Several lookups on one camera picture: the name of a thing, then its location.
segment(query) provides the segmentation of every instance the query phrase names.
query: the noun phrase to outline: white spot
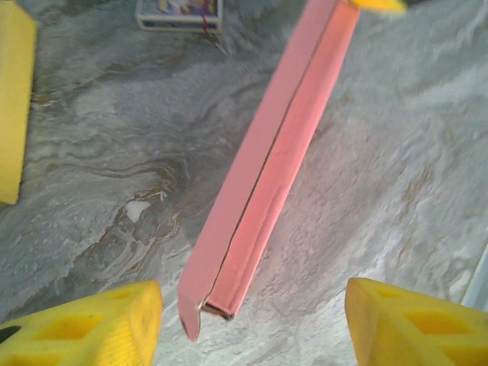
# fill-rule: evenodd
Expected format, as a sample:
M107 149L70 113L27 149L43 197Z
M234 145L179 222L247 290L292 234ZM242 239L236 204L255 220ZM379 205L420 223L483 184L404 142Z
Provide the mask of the white spot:
M150 205L149 202L145 201L131 201L127 203L125 209L129 220L136 223L140 218L140 214Z

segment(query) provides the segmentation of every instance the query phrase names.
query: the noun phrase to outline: marble floor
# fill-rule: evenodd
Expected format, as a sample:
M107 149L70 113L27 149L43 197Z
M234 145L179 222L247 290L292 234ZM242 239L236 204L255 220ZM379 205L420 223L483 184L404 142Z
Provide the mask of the marble floor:
M488 243L488 1L363 14L248 299L189 343L175 285L304 0L226 0L219 42L145 33L135 0L38 20L21 200L0 208L0 320L157 278L157 365L353 365L345 283L460 302Z

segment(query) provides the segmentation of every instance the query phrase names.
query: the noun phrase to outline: yellow foam block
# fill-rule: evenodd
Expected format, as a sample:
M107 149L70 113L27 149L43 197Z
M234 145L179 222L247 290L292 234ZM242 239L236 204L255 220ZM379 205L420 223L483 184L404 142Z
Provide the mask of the yellow foam block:
M351 0L351 3L366 10L404 12L407 5L402 0Z
M156 281L129 284L0 326L0 366L150 366L161 327Z
M345 314L358 366L488 365L488 313L352 278Z
M18 199L31 104L37 29L15 2L0 0L0 202Z

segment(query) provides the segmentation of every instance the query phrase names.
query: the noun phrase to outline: floor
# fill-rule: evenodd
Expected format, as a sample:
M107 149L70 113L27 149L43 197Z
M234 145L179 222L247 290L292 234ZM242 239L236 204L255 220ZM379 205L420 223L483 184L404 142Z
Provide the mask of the floor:
M39 56L0 320L157 278L157 365L353 365L348 278L461 301L488 243L488 1L361 16L248 300L197 344L175 285L304 0L227 0L220 45L138 30L134 0L20 3Z

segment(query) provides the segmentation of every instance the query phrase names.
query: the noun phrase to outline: marble veining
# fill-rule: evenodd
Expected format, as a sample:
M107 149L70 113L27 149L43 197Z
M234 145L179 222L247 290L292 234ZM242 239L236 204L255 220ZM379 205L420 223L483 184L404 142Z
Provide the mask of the marble veining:
M157 278L155 364L353 365L345 283L461 301L488 243L488 2L364 13L241 312L185 338L175 285L303 0L227 0L220 39L135 1L19 0L39 43L0 320Z

